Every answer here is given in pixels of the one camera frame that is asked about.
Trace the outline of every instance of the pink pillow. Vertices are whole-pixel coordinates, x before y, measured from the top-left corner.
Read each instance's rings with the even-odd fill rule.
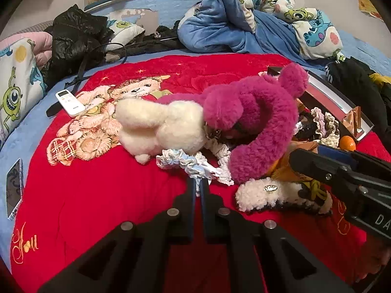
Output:
[[[10,46],[18,40],[28,38],[35,43],[33,53],[37,62],[37,66],[44,66],[52,57],[52,36],[46,32],[29,32],[11,35],[0,42],[0,50]]]
[[[52,51],[43,51],[35,55],[38,68],[44,66],[50,58],[52,58]]]

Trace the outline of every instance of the black strap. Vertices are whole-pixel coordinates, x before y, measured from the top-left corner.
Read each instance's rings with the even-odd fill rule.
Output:
[[[128,58],[128,53],[126,51],[126,48],[124,45],[120,44],[120,43],[106,43],[106,44],[102,44],[102,45],[99,45],[98,47],[95,47],[93,50],[91,50],[89,53],[85,54],[84,58],[83,58],[83,61],[81,62],[80,64],[80,67],[79,67],[79,71],[77,72],[77,76],[69,83],[65,83],[65,87],[64,89],[68,88],[69,86],[72,86],[73,85],[73,89],[71,91],[71,93],[73,95],[75,95],[77,93],[77,90],[79,89],[79,86],[81,84],[81,82],[83,80],[86,80],[88,79],[89,77],[91,76],[84,76],[84,72],[85,72],[85,69],[86,69],[86,66],[87,66],[87,63],[91,57],[91,54],[97,50],[98,48],[101,48],[102,46],[107,46],[107,45],[111,45],[111,44],[114,44],[114,45],[121,45],[123,47],[123,49],[125,50],[125,57],[124,59],[122,60],[122,64],[124,64]],[[48,117],[52,117],[54,115],[56,115],[57,113],[59,113],[61,110],[62,110],[62,106],[61,104],[57,101],[55,104],[52,104],[48,110],[46,110],[46,115]]]

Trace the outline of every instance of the orange fruit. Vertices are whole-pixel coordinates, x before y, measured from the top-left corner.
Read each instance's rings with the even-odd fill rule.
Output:
[[[339,140],[339,147],[348,151],[354,151],[356,149],[356,143],[352,137],[344,136]]]

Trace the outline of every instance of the plush toy ear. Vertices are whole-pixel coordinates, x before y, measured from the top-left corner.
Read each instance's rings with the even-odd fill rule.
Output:
[[[281,70],[278,81],[293,98],[299,98],[308,86],[308,73],[299,64],[290,63]]]
[[[204,101],[204,120],[213,129],[229,130],[243,114],[238,96],[229,87],[208,93]]]

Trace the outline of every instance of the air conditioner remote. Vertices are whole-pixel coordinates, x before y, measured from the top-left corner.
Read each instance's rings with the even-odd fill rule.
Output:
[[[55,94],[56,98],[65,109],[67,114],[71,117],[77,116],[79,113],[83,112],[86,108],[84,105],[76,99],[74,95],[68,90],[62,90]]]

